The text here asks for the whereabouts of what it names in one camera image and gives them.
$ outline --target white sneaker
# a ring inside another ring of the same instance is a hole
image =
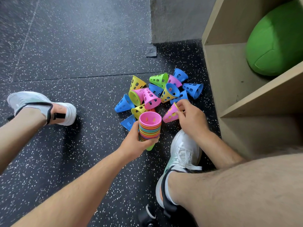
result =
[[[171,158],[167,163],[167,166],[164,170],[164,174],[158,180],[156,186],[156,198],[160,206],[164,209],[167,205],[163,204],[163,200],[167,200],[165,195],[165,191],[161,188],[165,187],[166,175],[169,171],[177,171],[177,172],[188,172],[189,170],[197,170],[201,171],[202,167],[197,166],[201,159],[202,150],[200,147],[192,140],[183,130],[180,130],[171,145]]]
[[[69,126],[74,123],[77,116],[77,110],[74,105],[70,103],[53,103],[45,95],[38,92],[15,92],[7,97],[7,102],[14,110],[14,116],[24,107],[40,109],[41,113],[46,117],[46,124]]]

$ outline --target person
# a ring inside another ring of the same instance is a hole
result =
[[[53,103],[35,92],[9,95],[14,118],[0,128],[1,172],[46,124],[71,125],[76,108]],[[168,216],[184,207],[198,226],[301,226],[303,223],[303,155],[271,156],[245,161],[208,129],[205,114],[187,100],[177,103],[180,130],[171,158],[156,186],[156,198]],[[145,148],[135,122],[120,147],[83,175],[45,200],[13,226],[85,226],[112,180]],[[202,150],[217,170],[197,166]]]

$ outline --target speckled floor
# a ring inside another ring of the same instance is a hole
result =
[[[145,80],[181,68],[204,90],[192,103],[210,129],[220,134],[200,41],[150,43],[149,0],[0,0],[0,125],[12,110],[6,97],[16,91],[45,94],[76,106],[70,127],[46,126],[0,176],[0,226],[9,226],[113,152],[127,135],[116,103],[129,90],[132,74]],[[170,104],[157,107],[164,115]],[[167,221],[154,194],[169,159],[177,122],[161,127],[160,142],[122,169],[89,226],[138,226],[146,204]],[[204,170],[214,166],[203,154]]]

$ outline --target green ball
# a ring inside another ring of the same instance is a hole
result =
[[[303,7],[285,3],[263,17],[250,35],[246,58],[253,71],[278,76],[303,61]]]

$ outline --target shoelace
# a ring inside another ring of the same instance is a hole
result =
[[[176,148],[176,157],[177,159],[174,159],[173,164],[181,165],[184,168],[187,168],[189,170],[202,170],[201,166],[195,166],[191,163],[189,163],[192,159],[192,155],[194,154],[194,151],[191,149],[188,149],[184,146],[184,143],[182,142],[177,148]]]

